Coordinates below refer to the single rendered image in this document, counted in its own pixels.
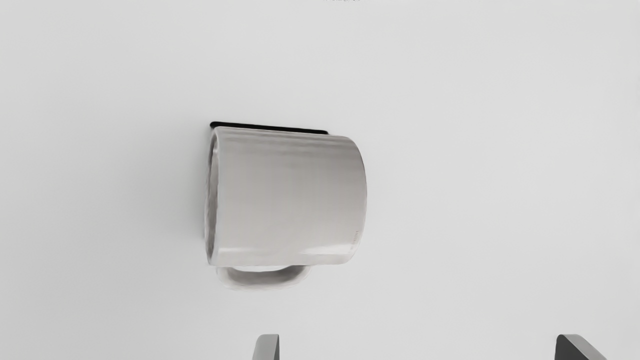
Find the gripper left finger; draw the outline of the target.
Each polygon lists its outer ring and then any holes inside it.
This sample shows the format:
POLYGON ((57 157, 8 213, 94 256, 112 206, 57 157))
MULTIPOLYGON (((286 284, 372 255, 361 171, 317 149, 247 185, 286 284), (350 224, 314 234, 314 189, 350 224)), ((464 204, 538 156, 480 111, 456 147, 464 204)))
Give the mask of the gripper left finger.
POLYGON ((280 336, 277 333, 259 335, 252 360, 281 360, 280 336))

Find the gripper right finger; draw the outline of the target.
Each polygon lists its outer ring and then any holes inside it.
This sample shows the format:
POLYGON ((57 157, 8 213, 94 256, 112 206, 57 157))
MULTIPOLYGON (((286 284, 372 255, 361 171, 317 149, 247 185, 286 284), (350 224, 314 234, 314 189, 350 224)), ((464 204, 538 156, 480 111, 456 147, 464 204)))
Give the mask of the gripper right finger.
POLYGON ((581 335, 560 334, 555 343, 555 360, 607 360, 581 335))

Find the white ceramic mug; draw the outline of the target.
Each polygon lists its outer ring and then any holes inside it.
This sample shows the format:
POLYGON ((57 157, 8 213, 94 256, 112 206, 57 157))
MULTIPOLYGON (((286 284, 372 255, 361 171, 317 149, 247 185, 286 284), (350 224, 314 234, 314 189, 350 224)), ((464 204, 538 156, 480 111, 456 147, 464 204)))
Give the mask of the white ceramic mug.
POLYGON ((352 139, 228 121, 210 129, 205 251, 224 286, 286 289, 315 266, 352 259, 368 192, 352 139))

